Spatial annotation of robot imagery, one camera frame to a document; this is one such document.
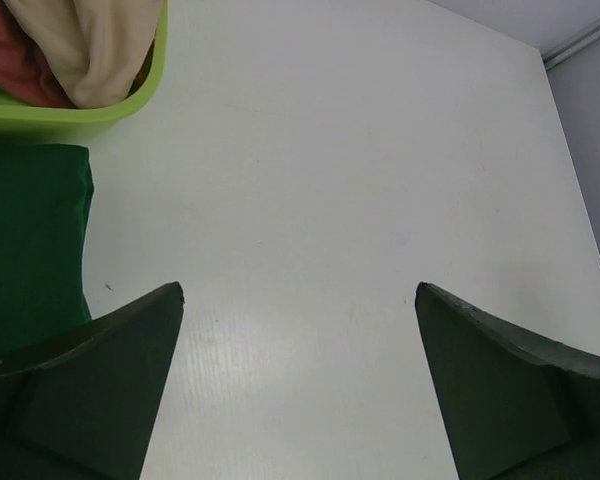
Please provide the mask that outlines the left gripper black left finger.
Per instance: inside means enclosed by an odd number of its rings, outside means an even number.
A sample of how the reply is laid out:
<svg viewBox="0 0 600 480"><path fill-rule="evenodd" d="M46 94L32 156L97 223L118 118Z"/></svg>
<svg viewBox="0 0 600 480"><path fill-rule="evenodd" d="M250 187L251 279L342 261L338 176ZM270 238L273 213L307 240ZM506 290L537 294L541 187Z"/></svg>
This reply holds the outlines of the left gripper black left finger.
<svg viewBox="0 0 600 480"><path fill-rule="evenodd" d="M137 479L184 314L164 284L0 355L0 479Z"/></svg>

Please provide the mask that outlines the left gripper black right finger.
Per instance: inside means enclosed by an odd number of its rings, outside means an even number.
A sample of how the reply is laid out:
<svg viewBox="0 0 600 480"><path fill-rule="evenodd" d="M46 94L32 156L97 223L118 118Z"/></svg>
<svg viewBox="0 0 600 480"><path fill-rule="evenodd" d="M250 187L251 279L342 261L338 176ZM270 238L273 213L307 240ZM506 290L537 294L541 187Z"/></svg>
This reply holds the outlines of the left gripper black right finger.
<svg viewBox="0 0 600 480"><path fill-rule="evenodd" d="M600 356L431 283L415 310L461 479L600 479Z"/></svg>

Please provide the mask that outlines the beige t-shirt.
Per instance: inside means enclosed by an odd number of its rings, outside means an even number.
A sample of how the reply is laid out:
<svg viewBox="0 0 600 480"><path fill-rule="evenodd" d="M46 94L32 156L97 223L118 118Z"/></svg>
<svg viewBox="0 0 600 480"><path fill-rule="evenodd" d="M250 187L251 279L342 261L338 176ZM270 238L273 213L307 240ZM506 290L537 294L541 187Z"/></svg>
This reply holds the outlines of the beige t-shirt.
<svg viewBox="0 0 600 480"><path fill-rule="evenodd" d="M71 102L115 105L129 94L154 41L162 1L8 1Z"/></svg>

